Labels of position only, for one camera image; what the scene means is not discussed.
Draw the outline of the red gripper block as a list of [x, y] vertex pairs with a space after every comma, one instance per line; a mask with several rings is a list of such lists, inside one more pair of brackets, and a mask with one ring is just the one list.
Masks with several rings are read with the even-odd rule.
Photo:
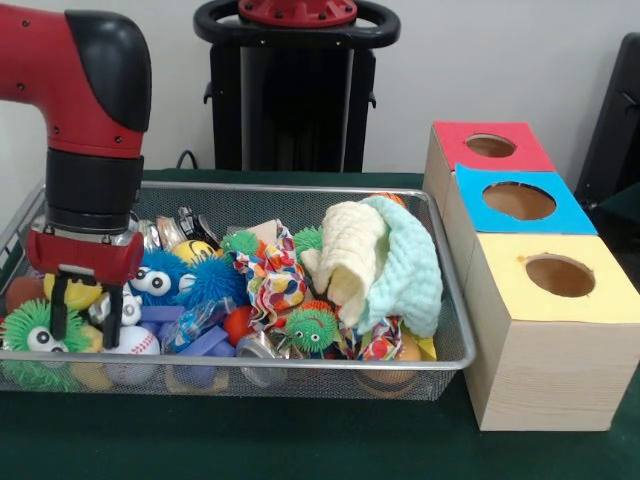
[[123, 307], [123, 286], [131, 280], [144, 255], [141, 233], [126, 232], [110, 243], [102, 240], [61, 236], [30, 229], [27, 235], [27, 256], [31, 265], [54, 276], [51, 291], [50, 332], [62, 340], [67, 330], [65, 293], [71, 274], [91, 276], [104, 286], [110, 310], [103, 323], [103, 348], [119, 346]]

